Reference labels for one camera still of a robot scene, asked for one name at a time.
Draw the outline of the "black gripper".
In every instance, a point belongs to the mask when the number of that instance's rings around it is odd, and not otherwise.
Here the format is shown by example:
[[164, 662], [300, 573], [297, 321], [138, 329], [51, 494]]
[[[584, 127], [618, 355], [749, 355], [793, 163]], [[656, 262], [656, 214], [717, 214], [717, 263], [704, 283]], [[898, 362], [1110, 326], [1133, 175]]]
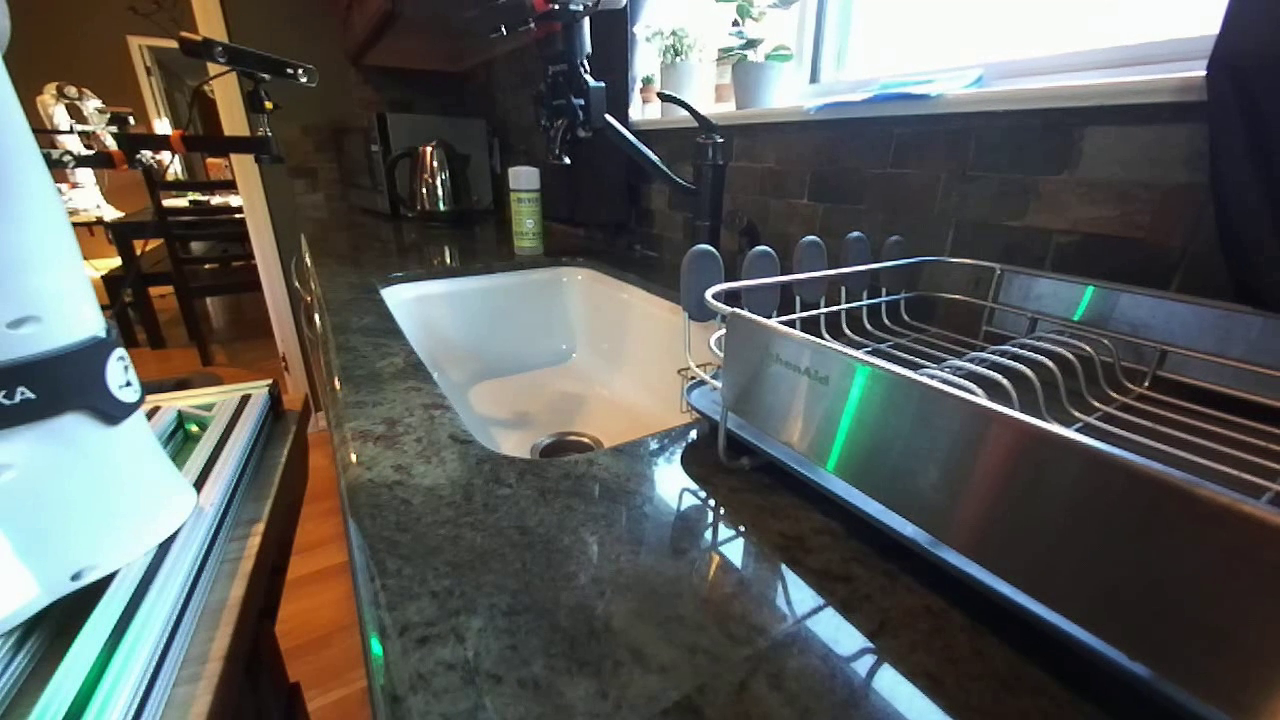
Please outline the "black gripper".
[[549, 59], [543, 59], [549, 160], [573, 163], [576, 150], [592, 140], [607, 118], [607, 85], [592, 74], [592, 16], [587, 9], [538, 9], [536, 27], [549, 37]]

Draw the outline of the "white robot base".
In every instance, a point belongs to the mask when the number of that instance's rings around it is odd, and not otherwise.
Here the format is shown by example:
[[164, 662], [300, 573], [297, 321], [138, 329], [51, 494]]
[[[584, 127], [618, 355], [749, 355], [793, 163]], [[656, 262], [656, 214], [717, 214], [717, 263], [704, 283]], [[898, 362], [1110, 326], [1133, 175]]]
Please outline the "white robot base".
[[196, 494], [138, 401], [16, 85], [0, 74], [0, 632], [187, 521]]

